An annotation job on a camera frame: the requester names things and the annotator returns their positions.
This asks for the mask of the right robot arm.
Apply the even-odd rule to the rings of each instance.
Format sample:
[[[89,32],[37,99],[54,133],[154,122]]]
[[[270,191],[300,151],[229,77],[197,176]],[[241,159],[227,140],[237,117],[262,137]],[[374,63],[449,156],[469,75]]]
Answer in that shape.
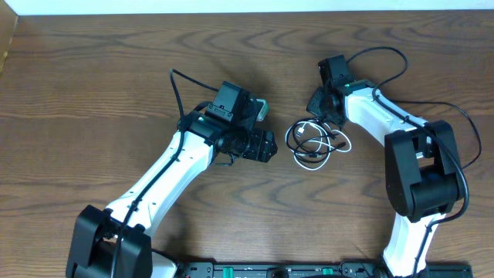
[[[377,275],[416,277],[438,225],[462,216],[469,204],[452,127],[416,117],[379,85],[356,80],[342,55],[319,61],[318,69],[323,85],[307,111],[338,127],[356,124],[384,146],[387,197],[396,215]]]

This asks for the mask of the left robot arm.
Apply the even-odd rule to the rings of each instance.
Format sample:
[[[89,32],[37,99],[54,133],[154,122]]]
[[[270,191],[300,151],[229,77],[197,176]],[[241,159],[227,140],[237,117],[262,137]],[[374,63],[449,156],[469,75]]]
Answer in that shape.
[[[151,247],[157,228],[218,154],[260,162],[276,154],[273,132],[255,127],[268,110],[264,99],[224,82],[212,102],[182,114],[165,152],[133,187],[105,209],[88,205],[78,215],[66,276],[175,276],[178,263]]]

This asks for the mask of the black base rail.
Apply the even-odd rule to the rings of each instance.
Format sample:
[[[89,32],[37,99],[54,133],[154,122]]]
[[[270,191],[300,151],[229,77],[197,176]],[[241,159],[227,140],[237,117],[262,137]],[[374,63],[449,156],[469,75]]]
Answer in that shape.
[[[432,263],[413,256],[384,253],[379,259],[345,259],[339,263],[217,263],[181,262],[152,252],[153,277],[170,278],[473,278],[469,264]]]

